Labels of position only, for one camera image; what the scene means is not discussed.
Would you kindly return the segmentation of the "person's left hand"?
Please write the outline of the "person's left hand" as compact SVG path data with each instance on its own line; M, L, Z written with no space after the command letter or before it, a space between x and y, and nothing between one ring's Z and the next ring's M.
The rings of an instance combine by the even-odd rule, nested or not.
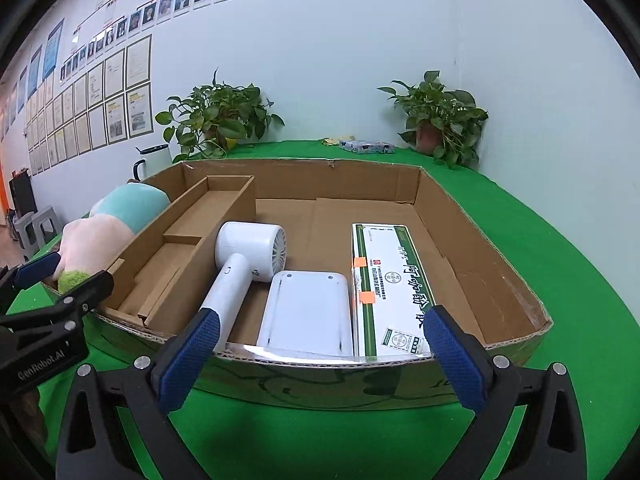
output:
M43 411L40 408L40 392L38 389L24 393L17 401L11 403L11 410L21 428L36 449L44 451L47 443L48 428Z

